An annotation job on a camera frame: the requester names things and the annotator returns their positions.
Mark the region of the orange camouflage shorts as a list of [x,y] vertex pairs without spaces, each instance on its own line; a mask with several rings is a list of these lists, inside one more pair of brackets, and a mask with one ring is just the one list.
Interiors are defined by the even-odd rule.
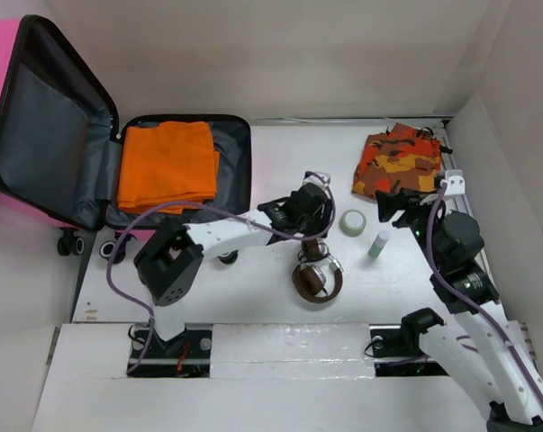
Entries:
[[431,193],[442,155],[448,152],[432,130],[397,123],[390,130],[367,137],[351,192],[371,199],[378,191]]

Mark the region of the brown over-ear headphones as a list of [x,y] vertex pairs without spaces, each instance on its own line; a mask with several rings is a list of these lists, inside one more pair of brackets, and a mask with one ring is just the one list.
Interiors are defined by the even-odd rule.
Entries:
[[[305,301],[325,304],[339,296],[343,287],[344,270],[323,240],[302,241],[297,260],[298,264],[292,272],[292,283]],[[323,262],[328,263],[333,274],[334,285],[330,292],[326,289],[327,276],[320,267]]]

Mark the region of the orange cloth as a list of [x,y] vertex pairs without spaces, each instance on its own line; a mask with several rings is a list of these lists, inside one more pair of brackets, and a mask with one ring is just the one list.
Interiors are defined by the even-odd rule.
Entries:
[[131,126],[125,133],[117,205],[143,213],[162,203],[181,214],[188,203],[216,197],[220,153],[211,127],[204,121],[165,121],[154,127]]

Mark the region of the pink hard-shell suitcase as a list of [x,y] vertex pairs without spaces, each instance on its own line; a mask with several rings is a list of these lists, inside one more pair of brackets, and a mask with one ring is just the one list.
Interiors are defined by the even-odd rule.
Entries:
[[0,20],[0,205],[57,227],[61,256],[83,233],[121,231],[117,204],[129,127],[113,98],[51,20]]

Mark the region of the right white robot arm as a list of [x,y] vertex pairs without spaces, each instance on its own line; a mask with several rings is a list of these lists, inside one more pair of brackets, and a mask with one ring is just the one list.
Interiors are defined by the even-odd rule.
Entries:
[[543,379],[522,338],[512,331],[499,293],[475,258],[484,248],[478,222],[448,211],[447,189],[376,192],[378,218],[414,236],[432,271],[430,282],[461,332],[423,308],[398,328],[374,330],[365,352],[398,365],[424,356],[466,393],[489,431],[543,431]]

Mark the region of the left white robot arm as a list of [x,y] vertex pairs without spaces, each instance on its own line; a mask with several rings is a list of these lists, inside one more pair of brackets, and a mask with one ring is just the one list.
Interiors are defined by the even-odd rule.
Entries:
[[212,206],[204,209],[224,218],[187,224],[168,220],[134,258],[152,300],[152,345],[163,356],[175,356],[183,348],[186,324],[169,309],[190,291],[204,260],[286,240],[323,238],[334,221],[335,202],[330,177],[306,172],[299,189],[255,210],[235,215]]

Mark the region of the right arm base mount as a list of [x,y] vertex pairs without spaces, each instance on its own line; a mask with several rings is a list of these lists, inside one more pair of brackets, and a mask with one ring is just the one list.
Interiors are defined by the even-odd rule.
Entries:
[[447,376],[430,356],[415,347],[399,326],[372,326],[364,355],[374,363],[376,378]]

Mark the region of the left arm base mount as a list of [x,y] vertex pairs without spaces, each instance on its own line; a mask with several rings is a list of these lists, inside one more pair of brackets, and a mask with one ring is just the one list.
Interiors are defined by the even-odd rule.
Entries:
[[210,328],[187,328],[175,339],[162,341],[157,336],[151,339],[148,350],[143,352],[148,330],[131,326],[130,357],[126,374],[131,378],[209,378],[213,331]]

